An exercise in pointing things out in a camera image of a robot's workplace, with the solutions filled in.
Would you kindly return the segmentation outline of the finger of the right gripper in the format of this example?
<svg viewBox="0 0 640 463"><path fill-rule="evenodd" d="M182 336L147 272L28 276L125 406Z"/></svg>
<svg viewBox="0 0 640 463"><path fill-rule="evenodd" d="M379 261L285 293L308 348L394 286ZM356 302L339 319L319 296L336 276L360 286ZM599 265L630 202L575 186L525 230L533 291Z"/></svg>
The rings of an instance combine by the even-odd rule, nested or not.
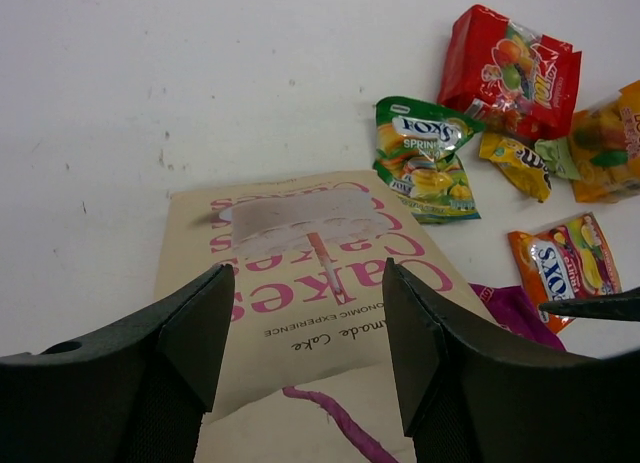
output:
<svg viewBox="0 0 640 463"><path fill-rule="evenodd" d="M640 289L634 288L623 293L588 299L546 302L541 304L539 309L556 316L571 318L638 321L639 294Z"/></svg>

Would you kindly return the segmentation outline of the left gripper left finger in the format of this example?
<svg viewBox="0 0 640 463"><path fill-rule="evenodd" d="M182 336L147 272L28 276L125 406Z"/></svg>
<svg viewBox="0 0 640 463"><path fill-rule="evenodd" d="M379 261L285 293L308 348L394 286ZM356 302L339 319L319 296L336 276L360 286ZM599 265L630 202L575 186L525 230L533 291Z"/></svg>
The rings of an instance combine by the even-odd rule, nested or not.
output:
<svg viewBox="0 0 640 463"><path fill-rule="evenodd" d="M173 294L42 353L1 360L5 462L190 462L214 405L235 278Z"/></svg>

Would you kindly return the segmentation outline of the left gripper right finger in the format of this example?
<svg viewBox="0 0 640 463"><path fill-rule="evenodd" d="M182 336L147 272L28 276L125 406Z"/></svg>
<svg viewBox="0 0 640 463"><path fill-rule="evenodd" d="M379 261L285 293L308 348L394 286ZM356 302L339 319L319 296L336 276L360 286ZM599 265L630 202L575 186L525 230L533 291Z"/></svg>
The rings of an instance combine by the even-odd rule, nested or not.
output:
<svg viewBox="0 0 640 463"><path fill-rule="evenodd" d="M383 304L404 434L420 462L635 462L639 354L527 340L388 261Z"/></svg>

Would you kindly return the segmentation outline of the orange Fox's candy bag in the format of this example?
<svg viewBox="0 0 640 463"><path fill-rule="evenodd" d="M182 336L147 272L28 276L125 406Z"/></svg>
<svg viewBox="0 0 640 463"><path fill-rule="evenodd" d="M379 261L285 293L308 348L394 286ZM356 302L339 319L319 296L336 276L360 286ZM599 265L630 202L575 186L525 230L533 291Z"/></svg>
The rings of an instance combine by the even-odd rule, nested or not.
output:
<svg viewBox="0 0 640 463"><path fill-rule="evenodd" d="M507 240L526 294L555 334L573 319L551 315L542 304L622 291L613 253L591 212L537 234L511 231Z"/></svg>

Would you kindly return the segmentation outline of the purple snack pack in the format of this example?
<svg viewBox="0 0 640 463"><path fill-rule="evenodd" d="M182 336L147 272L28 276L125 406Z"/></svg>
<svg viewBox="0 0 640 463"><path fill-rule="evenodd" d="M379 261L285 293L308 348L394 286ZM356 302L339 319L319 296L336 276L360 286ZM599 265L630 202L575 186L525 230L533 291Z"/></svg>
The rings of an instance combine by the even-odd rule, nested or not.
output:
<svg viewBox="0 0 640 463"><path fill-rule="evenodd" d="M474 283L470 286L502 328L546 347L566 350L561 340L541 321L522 287L494 288Z"/></svg>

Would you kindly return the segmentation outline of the pink paper bag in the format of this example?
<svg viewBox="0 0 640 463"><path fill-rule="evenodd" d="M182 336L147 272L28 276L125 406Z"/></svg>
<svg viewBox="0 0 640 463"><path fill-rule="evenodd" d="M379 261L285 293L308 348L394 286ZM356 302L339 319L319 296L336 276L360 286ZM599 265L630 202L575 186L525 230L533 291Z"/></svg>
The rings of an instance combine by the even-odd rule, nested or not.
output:
<svg viewBox="0 0 640 463"><path fill-rule="evenodd" d="M370 170L172 195L154 295L228 265L234 303L199 462L412 462L382 296L388 259L487 309Z"/></svg>

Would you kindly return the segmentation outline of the orange snack pack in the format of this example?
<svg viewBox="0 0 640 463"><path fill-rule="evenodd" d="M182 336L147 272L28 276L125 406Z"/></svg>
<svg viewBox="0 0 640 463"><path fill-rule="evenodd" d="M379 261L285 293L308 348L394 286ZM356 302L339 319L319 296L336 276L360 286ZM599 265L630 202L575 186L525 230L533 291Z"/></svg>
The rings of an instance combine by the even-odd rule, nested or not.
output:
<svg viewBox="0 0 640 463"><path fill-rule="evenodd" d="M639 83L577 112L568 136L579 203L615 203L639 194Z"/></svg>

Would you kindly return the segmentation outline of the yellow M&M's packet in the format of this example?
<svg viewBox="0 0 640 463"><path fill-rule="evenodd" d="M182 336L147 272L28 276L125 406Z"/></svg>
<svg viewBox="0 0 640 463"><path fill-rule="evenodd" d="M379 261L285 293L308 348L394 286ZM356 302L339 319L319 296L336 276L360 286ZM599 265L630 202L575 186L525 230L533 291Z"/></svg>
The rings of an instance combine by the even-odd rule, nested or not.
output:
<svg viewBox="0 0 640 463"><path fill-rule="evenodd" d="M552 186L548 167L532 149L518 140L497 133L482 135L479 157L490 161L521 192L545 202Z"/></svg>

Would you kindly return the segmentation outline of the pale green small packet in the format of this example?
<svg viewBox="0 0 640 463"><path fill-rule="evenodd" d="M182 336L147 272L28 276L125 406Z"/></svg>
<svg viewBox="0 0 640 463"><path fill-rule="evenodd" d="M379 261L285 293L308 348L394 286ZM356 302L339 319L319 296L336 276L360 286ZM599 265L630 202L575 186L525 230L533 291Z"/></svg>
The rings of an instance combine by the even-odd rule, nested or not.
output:
<svg viewBox="0 0 640 463"><path fill-rule="evenodd" d="M534 144L534 149L556 176L574 181L581 179L580 172L571 157L566 137L553 140L540 139Z"/></svg>

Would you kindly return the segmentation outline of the red snack pack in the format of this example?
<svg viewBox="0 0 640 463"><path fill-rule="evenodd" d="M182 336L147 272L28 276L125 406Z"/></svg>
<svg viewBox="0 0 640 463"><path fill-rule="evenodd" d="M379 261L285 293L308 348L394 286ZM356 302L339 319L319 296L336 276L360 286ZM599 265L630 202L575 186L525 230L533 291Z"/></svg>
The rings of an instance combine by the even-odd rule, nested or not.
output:
<svg viewBox="0 0 640 463"><path fill-rule="evenodd" d="M569 133L582 53L476 4L453 24L437 102L524 140Z"/></svg>

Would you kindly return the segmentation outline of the green Fox's candy bag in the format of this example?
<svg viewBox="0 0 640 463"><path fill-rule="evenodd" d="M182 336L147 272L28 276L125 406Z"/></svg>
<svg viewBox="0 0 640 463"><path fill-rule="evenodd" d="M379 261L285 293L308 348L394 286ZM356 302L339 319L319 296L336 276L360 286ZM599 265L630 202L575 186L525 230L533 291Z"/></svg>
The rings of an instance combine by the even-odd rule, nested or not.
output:
<svg viewBox="0 0 640 463"><path fill-rule="evenodd" d="M456 110L402 96L375 105L373 169L422 224L477 220L458 151L484 125Z"/></svg>

